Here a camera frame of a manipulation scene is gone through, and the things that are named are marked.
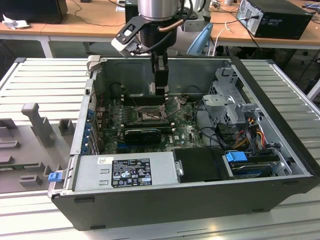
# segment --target black box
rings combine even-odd
[[[129,22],[130,19],[139,15],[138,12],[138,0],[126,0],[124,5],[125,11],[125,23]]]
[[[29,23],[60,24],[68,11],[66,0],[1,0],[0,19],[3,14],[10,19]]]
[[[256,38],[300,39],[313,15],[286,0],[242,0],[237,19]]]

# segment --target white cable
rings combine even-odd
[[[227,23],[228,23],[228,21],[226,21],[226,22],[224,23],[225,28],[222,29],[222,30],[219,32],[218,36],[216,36],[215,44],[214,44],[214,49],[213,49],[213,54],[212,54],[213,57],[216,55],[217,43],[218,43],[218,39],[219,39],[220,34],[221,34],[224,30],[229,30],[229,31],[231,31],[230,28],[228,28]]]
[[[237,23],[237,22],[242,21],[242,20],[249,20],[249,19],[250,19],[250,18],[245,17],[245,18],[238,19],[237,21],[233,21],[233,22],[231,22],[231,23],[233,24],[233,23]],[[228,21],[226,21],[226,22],[224,23],[225,28],[222,29],[222,30],[219,32],[218,36],[216,36],[215,44],[214,44],[214,46],[213,46],[213,47],[214,47],[214,49],[213,49],[213,54],[212,54],[213,57],[216,55],[217,42],[218,42],[218,38],[219,38],[220,34],[221,34],[224,30],[229,30],[229,31],[231,31],[231,29],[227,26],[228,23],[229,23]]]
[[[314,6],[314,5],[317,5],[317,4],[320,4],[320,2],[316,2],[316,3],[314,3],[314,4],[311,4],[311,5],[307,6],[305,9],[308,9],[308,8]]]

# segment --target silver cylinder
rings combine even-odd
[[[178,12],[179,0],[138,0],[138,11],[149,21],[166,21]]]

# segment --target floor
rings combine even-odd
[[[54,41],[50,42],[50,47],[57,58],[87,58],[89,56],[89,54],[85,52],[82,42]],[[230,49],[230,54],[232,55],[238,50],[237,47],[234,47]],[[90,51],[92,54],[101,56],[120,56],[109,42],[92,43],[90,45]],[[297,50],[282,70],[295,82],[299,79],[301,73],[313,59],[316,52],[317,50]],[[277,61],[283,58],[285,53],[286,51],[284,49],[277,49],[274,60]],[[175,51],[169,52],[169,55],[174,56],[174,54]],[[2,78],[17,57],[44,58],[45,56],[38,41],[2,40],[2,42],[0,42],[0,78]],[[303,75],[298,84],[302,90],[308,86],[309,81],[318,73],[318,67],[319,64],[312,63],[308,71]]]

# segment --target computer tower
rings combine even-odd
[[[236,14],[256,38],[294,40],[300,39],[312,17],[286,0],[242,0]]]

